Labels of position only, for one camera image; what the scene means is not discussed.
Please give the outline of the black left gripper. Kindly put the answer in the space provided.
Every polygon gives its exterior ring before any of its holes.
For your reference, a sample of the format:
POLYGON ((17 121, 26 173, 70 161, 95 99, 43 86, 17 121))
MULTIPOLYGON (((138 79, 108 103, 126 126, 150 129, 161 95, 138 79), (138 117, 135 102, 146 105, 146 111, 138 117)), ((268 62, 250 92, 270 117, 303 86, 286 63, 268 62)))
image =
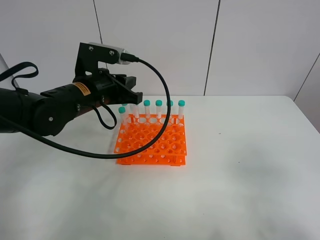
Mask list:
POLYGON ((111 74, 106 68, 99 68, 96 75, 77 76, 72 84, 93 103, 102 101, 106 105, 139 104, 143 93, 134 92, 137 78, 126 74, 111 74))

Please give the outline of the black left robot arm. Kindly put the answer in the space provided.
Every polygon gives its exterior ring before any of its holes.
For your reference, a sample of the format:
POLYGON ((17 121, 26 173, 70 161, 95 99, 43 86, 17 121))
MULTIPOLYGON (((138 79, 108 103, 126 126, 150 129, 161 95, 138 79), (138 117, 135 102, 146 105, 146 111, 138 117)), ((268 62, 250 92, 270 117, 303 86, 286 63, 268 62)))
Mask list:
POLYGON ((143 93, 132 90, 136 80, 100 68, 96 76, 77 76, 71 84, 40 94, 2 88, 0 115, 40 136, 56 136, 68 122, 99 107, 115 118, 111 105, 141 103, 143 93))

